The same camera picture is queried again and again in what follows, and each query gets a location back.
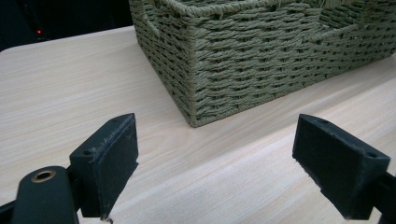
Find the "braided rope texture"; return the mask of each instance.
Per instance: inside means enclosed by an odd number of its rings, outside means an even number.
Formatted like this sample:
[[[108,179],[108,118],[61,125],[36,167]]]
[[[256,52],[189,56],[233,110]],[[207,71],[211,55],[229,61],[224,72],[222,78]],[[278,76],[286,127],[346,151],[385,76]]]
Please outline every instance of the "braided rope texture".
[[[339,3],[130,0],[138,43],[192,127],[395,52],[396,0]]]

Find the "wicker basket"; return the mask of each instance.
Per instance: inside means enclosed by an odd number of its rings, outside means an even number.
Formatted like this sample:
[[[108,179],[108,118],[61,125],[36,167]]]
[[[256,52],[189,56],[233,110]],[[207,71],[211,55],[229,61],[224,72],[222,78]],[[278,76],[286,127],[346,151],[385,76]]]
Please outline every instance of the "wicker basket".
[[[396,48],[396,0],[130,5],[139,45],[192,127],[389,57]]]

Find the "basket handle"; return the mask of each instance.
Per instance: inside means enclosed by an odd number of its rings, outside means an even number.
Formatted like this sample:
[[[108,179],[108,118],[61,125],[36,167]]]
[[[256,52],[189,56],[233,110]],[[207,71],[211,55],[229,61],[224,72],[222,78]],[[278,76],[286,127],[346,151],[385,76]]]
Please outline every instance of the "basket handle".
[[[155,0],[143,0],[142,2],[148,2],[153,8],[156,7]],[[149,19],[149,15],[144,5],[143,8],[143,21],[148,25],[149,29],[157,36],[160,37],[160,30],[155,26],[154,22]]]

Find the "wood grain surface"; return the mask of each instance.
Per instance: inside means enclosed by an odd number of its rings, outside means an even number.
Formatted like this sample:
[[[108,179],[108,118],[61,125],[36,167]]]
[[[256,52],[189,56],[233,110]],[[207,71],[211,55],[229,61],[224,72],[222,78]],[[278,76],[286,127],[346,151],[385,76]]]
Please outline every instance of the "wood grain surface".
[[[140,165],[115,223],[347,223],[291,157],[300,113],[386,153],[396,174],[395,55],[193,129],[127,27],[0,53],[0,204],[33,170],[67,167],[126,113],[136,115]]]

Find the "dark background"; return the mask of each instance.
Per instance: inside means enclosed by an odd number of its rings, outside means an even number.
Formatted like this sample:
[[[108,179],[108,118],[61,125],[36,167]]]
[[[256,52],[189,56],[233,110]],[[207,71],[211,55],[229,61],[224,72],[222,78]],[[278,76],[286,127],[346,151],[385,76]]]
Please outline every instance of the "dark background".
[[[128,0],[0,0],[0,51],[130,25]]]

